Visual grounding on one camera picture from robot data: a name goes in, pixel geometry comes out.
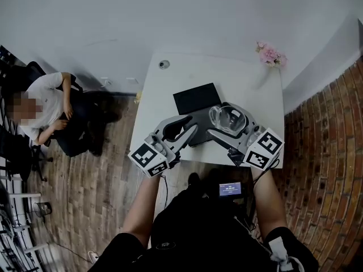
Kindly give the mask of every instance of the red brick wall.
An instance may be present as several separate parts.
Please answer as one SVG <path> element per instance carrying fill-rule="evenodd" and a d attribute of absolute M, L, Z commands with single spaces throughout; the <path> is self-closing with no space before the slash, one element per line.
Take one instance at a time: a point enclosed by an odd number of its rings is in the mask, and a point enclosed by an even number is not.
<path fill-rule="evenodd" d="M 363 238 L 363 61 L 285 117 L 274 172 L 289 228 L 321 271 L 345 268 Z"/>

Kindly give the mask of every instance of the black chair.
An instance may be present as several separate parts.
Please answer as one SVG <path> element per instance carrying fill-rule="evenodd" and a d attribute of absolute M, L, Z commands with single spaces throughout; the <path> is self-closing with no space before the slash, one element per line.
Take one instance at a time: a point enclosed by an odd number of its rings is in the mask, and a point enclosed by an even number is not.
<path fill-rule="evenodd" d="M 13 66 L 11 67 L 10 71 L 7 73 L 5 79 L 2 79 L 0 82 L 1 85 L 1 96 L 3 99 L 6 100 L 6 97 L 8 95 L 11 95 L 15 92 L 21 92 L 26 91 L 29 86 L 39 77 L 42 75 L 45 75 L 46 73 L 44 70 L 35 62 L 30 62 L 26 67 L 21 66 Z M 72 88 L 73 92 L 83 92 L 83 88 L 75 82 L 76 77 L 74 75 L 71 75 L 71 85 L 75 88 Z M 59 86 L 57 88 L 58 90 L 62 91 L 62 86 Z M 8 135 L 15 136 L 15 138 L 9 137 L 5 135 L 5 132 L 8 133 Z M 16 146 L 17 144 L 20 144 L 20 148 L 23 149 L 24 154 L 20 154 L 18 152 L 18 157 L 21 158 L 24 156 L 24 160 L 26 161 L 26 167 L 21 170 L 21 178 L 22 180 L 27 180 L 29 177 L 30 169 L 27 171 L 28 167 L 33 171 L 38 172 L 40 178 L 42 181 L 47 181 L 45 178 L 43 178 L 41 174 L 41 169 L 39 166 L 39 162 L 41 161 L 48 161 L 52 162 L 53 158 L 45 158 L 44 154 L 41 152 L 41 146 L 40 145 L 33 145 L 29 147 L 29 138 L 23 137 L 21 135 L 12 135 L 10 134 L 4 127 L 0 126 L 0 145 L 2 144 L 2 139 L 6 139 L 6 142 L 13 141 L 13 144 Z M 52 136 L 44 143 L 45 146 L 50 145 L 50 141 L 52 139 Z M 7 144 L 3 151 L 0 150 L 0 156 L 4 157 L 9 161 L 9 166 L 7 167 L 0 167 L 0 169 L 5 169 L 7 171 L 8 176 L 11 174 L 17 174 L 19 173 L 19 168 L 16 167 L 17 158 L 16 156 L 13 156 L 13 150 L 11 149 L 11 146 Z"/>

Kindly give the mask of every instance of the white desk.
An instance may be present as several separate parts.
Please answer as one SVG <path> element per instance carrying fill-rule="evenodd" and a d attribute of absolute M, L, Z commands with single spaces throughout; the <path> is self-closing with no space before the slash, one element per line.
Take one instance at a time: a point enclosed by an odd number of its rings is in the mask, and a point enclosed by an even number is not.
<path fill-rule="evenodd" d="M 170 67 L 159 68 L 162 60 Z M 150 132 L 164 119 L 178 115 L 173 94 L 190 88 L 214 83 L 221 101 L 228 101 L 249 111 L 256 122 L 270 127 L 284 138 L 284 107 L 280 73 L 270 72 L 269 78 L 258 90 L 251 88 L 251 80 L 261 76 L 261 66 L 242 61 L 198 56 L 193 54 L 155 53 L 142 91 L 131 150 L 139 146 Z M 278 168 L 282 168 L 283 152 Z M 233 165 L 227 150 L 209 141 L 181 150 L 181 159 L 198 162 Z"/>

